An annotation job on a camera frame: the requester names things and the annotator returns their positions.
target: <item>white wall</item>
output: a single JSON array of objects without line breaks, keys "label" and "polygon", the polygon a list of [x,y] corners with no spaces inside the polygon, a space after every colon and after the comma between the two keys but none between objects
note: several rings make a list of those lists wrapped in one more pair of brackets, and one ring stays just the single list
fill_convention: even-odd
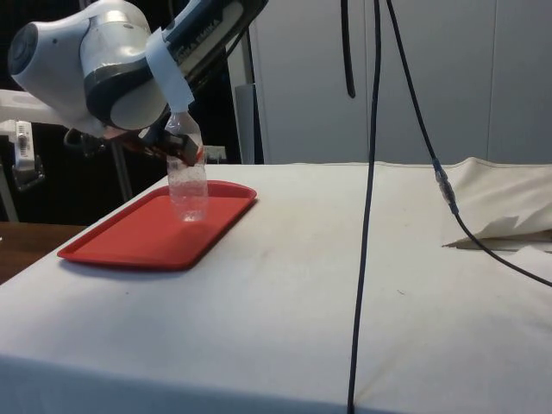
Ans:
[{"label": "white wall", "polygon": [[[367,159],[373,3],[349,0],[357,98],[347,96],[340,2],[271,0],[252,27],[267,162]],[[382,0],[379,160],[427,162]],[[552,162],[552,2],[395,0],[428,131],[446,163]]]}]

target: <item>clear plastic bottle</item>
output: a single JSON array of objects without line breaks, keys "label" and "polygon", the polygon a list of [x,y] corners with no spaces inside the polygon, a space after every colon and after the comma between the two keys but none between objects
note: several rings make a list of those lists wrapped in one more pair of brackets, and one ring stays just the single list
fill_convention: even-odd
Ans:
[{"label": "clear plastic bottle", "polygon": [[203,141],[198,124],[186,112],[172,114],[165,129],[172,134],[189,135],[198,146],[199,159],[194,166],[187,166],[175,157],[167,157],[169,193],[177,216],[184,222],[203,220],[207,212],[209,193]]}]

